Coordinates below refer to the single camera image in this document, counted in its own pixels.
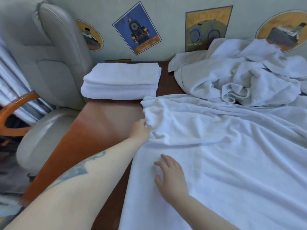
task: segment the orange wooden armrest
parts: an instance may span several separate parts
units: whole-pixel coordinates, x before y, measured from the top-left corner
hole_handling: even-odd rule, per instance
[[[0,135],[5,136],[24,136],[31,127],[22,127],[22,128],[7,128],[5,122],[7,118],[14,113],[19,107],[26,104],[28,101],[39,98],[40,96],[35,92],[31,91],[25,95],[15,99],[11,103],[7,104],[0,110]]]

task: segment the hand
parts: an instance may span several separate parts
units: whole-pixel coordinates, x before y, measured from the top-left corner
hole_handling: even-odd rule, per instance
[[[144,144],[148,141],[151,126],[145,127],[145,119],[141,119],[133,124],[129,138],[140,140],[141,144]]]
[[[170,205],[174,206],[182,199],[189,197],[185,175],[181,165],[174,158],[161,154],[165,162],[155,161],[154,165],[159,166],[163,172],[163,181],[157,175],[155,183],[162,197]]]

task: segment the brown table top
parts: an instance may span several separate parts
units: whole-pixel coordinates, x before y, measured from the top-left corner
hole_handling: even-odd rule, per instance
[[[162,72],[157,96],[183,94],[173,73],[167,72],[168,62],[159,62],[159,65]],[[140,100],[90,100],[21,197],[21,204],[28,206],[72,166],[126,139],[132,124],[143,117]],[[92,229],[118,229],[130,167],[131,164],[101,209]]]

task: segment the stack of folded cloth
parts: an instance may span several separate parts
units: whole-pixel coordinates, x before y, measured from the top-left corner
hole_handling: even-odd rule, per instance
[[[161,68],[158,63],[102,63],[84,77],[84,97],[113,100],[156,96]]]

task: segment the bicycle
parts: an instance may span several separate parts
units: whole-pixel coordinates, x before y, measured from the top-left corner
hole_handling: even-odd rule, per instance
[[[214,23],[215,23],[216,19],[213,20],[213,22],[211,23],[210,27],[208,28],[208,30],[205,32],[205,34],[201,34],[201,25],[203,25],[202,23],[198,23],[197,27],[193,28],[193,30],[190,32],[190,40],[193,43],[196,43],[198,40],[203,41],[205,38],[209,41],[209,43],[212,43],[213,40],[215,40],[216,38],[220,38],[221,37],[221,33],[219,30],[214,29]]]

